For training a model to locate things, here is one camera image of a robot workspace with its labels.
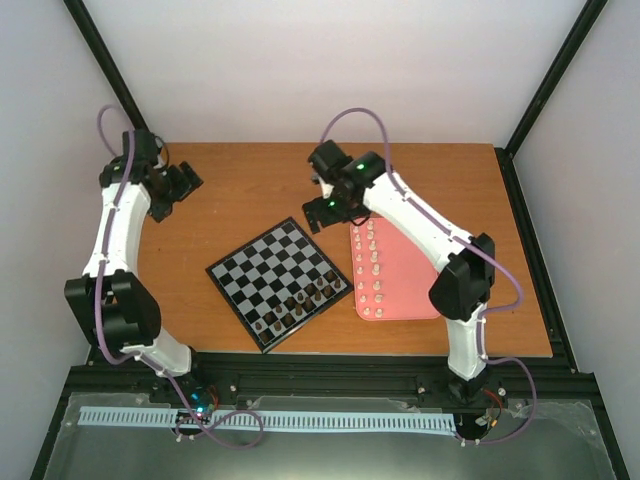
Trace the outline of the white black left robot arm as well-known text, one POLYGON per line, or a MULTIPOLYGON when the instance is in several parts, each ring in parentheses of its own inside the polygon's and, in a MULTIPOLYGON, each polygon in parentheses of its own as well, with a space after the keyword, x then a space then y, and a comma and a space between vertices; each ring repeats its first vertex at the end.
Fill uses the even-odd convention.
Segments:
POLYGON ((193 368, 194 351, 162 326, 158 302, 138 277, 146 219, 160 223, 202 184, 191 166, 163 161, 164 143, 147 130, 122 135, 123 152, 99 175, 102 210, 96 241, 82 274, 64 296, 81 330, 107 362, 141 362, 186 402, 201 400, 208 378, 193 368))

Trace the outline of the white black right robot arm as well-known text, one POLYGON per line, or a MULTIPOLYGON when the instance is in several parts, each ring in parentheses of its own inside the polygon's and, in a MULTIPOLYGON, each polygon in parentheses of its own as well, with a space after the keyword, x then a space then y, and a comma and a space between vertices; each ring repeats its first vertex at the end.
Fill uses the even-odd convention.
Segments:
POLYGON ((321 188, 320 196, 303 206, 312 233, 337 223, 360 226, 377 214, 429 260, 437 277, 428 298, 447 327, 449 395, 460 405, 476 400, 489 379, 477 335, 495 282, 494 241, 447 221, 374 152, 355 159, 328 140, 315 147, 308 162, 321 188))

